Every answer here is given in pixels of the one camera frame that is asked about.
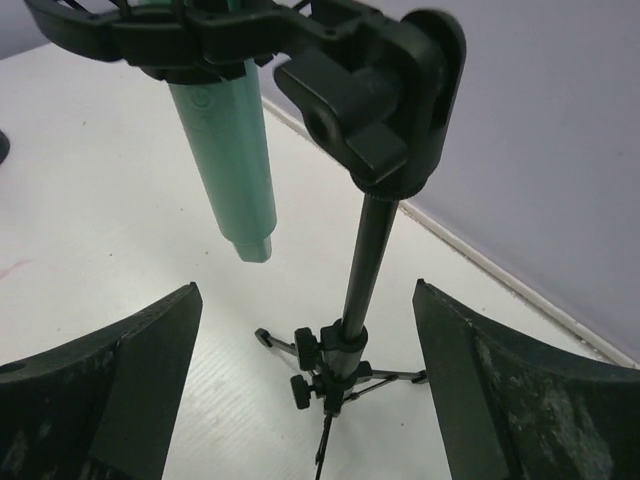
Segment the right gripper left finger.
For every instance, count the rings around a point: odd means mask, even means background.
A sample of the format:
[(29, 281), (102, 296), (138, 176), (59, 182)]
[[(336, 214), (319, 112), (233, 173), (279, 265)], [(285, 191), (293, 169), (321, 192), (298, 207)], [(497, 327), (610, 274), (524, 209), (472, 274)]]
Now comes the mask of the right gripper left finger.
[(2, 478), (161, 478), (202, 307), (190, 283), (123, 320), (2, 365)]

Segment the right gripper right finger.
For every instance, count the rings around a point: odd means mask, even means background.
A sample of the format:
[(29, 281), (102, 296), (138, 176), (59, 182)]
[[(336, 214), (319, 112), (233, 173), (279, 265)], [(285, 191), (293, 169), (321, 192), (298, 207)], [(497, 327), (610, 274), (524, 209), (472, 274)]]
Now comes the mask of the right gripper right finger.
[(638, 370), (553, 347), (424, 280), (412, 302), (452, 478), (638, 478)]

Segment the mint green microphone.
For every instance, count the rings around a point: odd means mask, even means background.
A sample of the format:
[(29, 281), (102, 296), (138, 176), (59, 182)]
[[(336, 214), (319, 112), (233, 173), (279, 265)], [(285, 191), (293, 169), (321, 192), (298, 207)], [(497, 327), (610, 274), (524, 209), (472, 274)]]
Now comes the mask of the mint green microphone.
[(264, 263), (277, 223), (257, 66), (239, 78), (169, 86), (218, 228), (244, 262)]

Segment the tripod stand with shock mount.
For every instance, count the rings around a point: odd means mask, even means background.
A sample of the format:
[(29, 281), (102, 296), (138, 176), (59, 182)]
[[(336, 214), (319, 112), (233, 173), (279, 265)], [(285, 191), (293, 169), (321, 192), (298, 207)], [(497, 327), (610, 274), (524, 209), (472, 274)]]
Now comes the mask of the tripod stand with shock mount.
[(342, 407), (388, 383), (423, 383), (425, 372), (375, 371), (362, 358), (364, 325), (399, 203), (437, 167), (466, 55), (460, 24), (440, 10), (400, 20), (358, 1), (115, 1), (93, 12), (77, 1), (31, 1), (39, 31), (96, 61), (125, 61), (177, 85), (233, 80), (252, 60), (277, 55), (273, 78), (301, 113), (311, 139), (363, 193), (341, 317), (292, 343), (268, 331), (259, 342), (298, 359), (299, 409), (320, 398), (331, 424)]

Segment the round-base mic stand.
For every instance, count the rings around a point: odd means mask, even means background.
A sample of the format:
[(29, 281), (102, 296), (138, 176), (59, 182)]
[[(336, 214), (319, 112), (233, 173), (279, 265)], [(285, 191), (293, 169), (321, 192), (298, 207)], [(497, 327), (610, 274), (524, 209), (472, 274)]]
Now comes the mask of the round-base mic stand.
[(10, 140), (7, 135), (0, 131), (0, 164), (3, 164), (11, 149)]

